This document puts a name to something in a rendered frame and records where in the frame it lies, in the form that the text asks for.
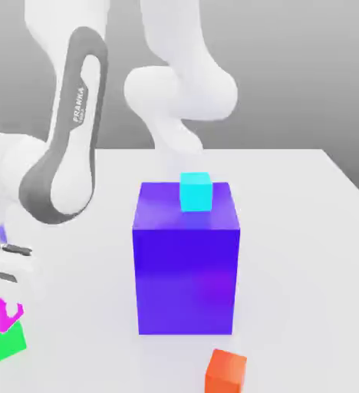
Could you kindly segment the small orange cube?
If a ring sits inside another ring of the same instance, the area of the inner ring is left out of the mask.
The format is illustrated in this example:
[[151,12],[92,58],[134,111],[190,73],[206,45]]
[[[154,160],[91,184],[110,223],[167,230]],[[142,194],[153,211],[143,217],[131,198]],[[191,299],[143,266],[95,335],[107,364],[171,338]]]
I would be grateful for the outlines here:
[[247,358],[214,349],[205,374],[204,393],[242,393]]

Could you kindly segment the small green cube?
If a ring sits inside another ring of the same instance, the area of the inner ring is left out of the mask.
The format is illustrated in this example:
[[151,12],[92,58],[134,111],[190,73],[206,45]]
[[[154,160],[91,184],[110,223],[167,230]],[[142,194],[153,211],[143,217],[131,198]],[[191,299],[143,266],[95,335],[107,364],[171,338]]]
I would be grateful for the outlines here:
[[26,348],[27,342],[20,321],[15,322],[6,332],[0,332],[0,361]]

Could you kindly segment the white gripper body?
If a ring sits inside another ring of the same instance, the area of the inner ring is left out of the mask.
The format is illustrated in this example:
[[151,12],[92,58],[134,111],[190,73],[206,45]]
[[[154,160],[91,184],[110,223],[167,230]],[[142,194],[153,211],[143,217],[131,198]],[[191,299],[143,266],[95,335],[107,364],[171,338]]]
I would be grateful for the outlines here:
[[35,269],[30,259],[0,260],[0,297],[23,297],[36,289]]

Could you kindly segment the large blue box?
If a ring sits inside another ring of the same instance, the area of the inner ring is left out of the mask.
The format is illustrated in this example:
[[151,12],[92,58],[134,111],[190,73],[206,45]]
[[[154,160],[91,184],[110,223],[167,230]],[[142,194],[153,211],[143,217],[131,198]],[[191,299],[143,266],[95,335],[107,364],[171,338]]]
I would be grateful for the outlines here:
[[132,236],[141,335],[232,333],[240,225],[227,183],[211,211],[184,213],[178,183],[143,182]]

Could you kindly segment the small cyan cube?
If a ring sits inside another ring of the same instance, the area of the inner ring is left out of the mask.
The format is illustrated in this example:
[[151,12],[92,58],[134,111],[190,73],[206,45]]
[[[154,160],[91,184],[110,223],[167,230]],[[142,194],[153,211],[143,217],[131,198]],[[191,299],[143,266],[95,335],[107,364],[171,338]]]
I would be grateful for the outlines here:
[[212,210],[212,181],[207,172],[182,172],[179,182],[179,200],[183,212]]

